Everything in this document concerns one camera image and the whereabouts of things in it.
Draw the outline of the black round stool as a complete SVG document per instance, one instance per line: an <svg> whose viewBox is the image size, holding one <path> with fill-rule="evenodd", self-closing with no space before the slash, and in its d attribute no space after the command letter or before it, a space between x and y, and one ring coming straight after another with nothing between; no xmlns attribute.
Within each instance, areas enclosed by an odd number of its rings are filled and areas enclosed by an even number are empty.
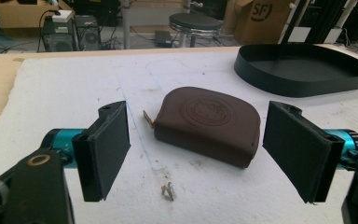
<svg viewBox="0 0 358 224"><path fill-rule="evenodd" d="M198 36L217 37L223 23L215 18L195 13L175 13L169 17L170 27L190 37L190 47L194 48Z"/></svg>

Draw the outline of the brown cardboard box with logo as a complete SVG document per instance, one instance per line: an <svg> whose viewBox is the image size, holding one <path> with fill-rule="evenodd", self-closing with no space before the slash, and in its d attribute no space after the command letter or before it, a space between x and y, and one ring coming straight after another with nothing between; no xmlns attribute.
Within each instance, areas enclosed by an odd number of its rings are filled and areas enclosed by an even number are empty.
<svg viewBox="0 0 358 224"><path fill-rule="evenodd" d="M246 44L277 44L296 0L228 0L223 33Z"/></svg>

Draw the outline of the small black box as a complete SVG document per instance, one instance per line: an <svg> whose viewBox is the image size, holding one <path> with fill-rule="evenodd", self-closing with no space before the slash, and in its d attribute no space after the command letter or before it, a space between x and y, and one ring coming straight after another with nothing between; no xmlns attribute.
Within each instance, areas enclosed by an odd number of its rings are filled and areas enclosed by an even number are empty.
<svg viewBox="0 0 358 224"><path fill-rule="evenodd" d="M172 37L168 31L155 32L155 45L161 48L172 47Z"/></svg>

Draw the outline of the grey metal post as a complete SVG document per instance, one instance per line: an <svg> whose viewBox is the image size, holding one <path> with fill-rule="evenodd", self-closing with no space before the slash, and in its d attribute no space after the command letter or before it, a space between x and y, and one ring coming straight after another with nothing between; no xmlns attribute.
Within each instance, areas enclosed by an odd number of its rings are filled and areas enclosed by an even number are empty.
<svg viewBox="0 0 358 224"><path fill-rule="evenodd" d="M123 45L124 49L130 48L130 24L129 24L129 10L130 0L121 0L121 13L123 24Z"/></svg>

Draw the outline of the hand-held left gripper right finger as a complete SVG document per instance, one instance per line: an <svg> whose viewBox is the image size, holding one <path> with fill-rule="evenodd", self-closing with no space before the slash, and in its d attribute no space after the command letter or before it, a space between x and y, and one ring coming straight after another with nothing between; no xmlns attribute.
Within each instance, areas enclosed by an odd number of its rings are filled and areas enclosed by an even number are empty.
<svg viewBox="0 0 358 224"><path fill-rule="evenodd" d="M347 130L322 130L301 109L275 101L268 104L263 148L306 203L324 202L338 166L353 171L358 162Z"/></svg>

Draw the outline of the black computer tower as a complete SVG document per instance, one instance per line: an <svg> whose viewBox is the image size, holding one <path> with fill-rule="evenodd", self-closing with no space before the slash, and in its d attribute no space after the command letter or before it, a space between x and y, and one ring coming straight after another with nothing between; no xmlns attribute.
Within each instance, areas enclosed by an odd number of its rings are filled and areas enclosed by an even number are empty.
<svg viewBox="0 0 358 224"><path fill-rule="evenodd" d="M75 15L78 47L81 51L98 50L101 37L98 22L92 15Z"/></svg>
<svg viewBox="0 0 358 224"><path fill-rule="evenodd" d="M73 23L53 22L51 17L46 17L41 36L45 51L62 52L76 49Z"/></svg>

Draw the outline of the brown zip pouch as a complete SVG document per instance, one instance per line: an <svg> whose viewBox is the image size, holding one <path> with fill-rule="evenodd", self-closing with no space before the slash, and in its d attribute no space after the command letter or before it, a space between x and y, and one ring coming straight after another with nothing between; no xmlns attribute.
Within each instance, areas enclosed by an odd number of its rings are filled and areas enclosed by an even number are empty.
<svg viewBox="0 0 358 224"><path fill-rule="evenodd" d="M159 141L241 169L250 165L258 149L256 109L221 92L177 88L164 97L155 119L144 118Z"/></svg>

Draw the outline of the black oval tray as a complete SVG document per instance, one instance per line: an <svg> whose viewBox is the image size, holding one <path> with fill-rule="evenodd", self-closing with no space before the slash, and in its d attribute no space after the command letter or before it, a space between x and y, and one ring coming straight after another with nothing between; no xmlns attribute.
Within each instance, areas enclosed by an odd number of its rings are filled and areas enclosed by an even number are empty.
<svg viewBox="0 0 358 224"><path fill-rule="evenodd" d="M234 70L254 87L285 97L358 90L358 59L315 45L242 46Z"/></svg>

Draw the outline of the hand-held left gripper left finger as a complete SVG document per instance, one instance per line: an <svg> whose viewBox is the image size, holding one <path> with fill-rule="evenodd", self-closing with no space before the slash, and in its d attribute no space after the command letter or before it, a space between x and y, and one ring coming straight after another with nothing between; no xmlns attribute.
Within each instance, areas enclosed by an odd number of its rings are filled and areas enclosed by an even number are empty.
<svg viewBox="0 0 358 224"><path fill-rule="evenodd" d="M104 105L88 129L53 129L41 147L56 152L65 168L77 169L85 202L105 200L131 147L127 104Z"/></svg>

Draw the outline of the white power adapter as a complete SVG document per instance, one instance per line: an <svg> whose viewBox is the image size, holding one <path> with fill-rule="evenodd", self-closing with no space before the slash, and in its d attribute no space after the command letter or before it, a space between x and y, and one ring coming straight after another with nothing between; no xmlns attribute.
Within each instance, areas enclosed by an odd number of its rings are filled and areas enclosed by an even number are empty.
<svg viewBox="0 0 358 224"><path fill-rule="evenodd" d="M60 9L59 10L59 15L53 15L52 16L52 21L53 22L67 23L69 20L72 19L73 15L74 15L74 12L72 10Z"/></svg>

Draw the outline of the plain cardboard box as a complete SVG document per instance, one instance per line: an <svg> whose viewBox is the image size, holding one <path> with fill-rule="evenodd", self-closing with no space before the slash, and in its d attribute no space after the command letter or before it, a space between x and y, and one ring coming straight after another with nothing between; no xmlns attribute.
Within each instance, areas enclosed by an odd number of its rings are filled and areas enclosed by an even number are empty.
<svg viewBox="0 0 358 224"><path fill-rule="evenodd" d="M33 0L35 4L21 4L20 0L0 0L0 27L37 28L42 14L48 10L71 10L64 0Z"/></svg>

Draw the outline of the white felt mat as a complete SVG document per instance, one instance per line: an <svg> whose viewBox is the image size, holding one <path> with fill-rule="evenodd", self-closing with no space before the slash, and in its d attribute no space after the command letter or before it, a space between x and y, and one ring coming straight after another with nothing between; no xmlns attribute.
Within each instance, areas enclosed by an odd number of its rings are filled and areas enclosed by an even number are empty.
<svg viewBox="0 0 358 224"><path fill-rule="evenodd" d="M26 60L0 115L0 224L358 224L358 57Z"/></svg>

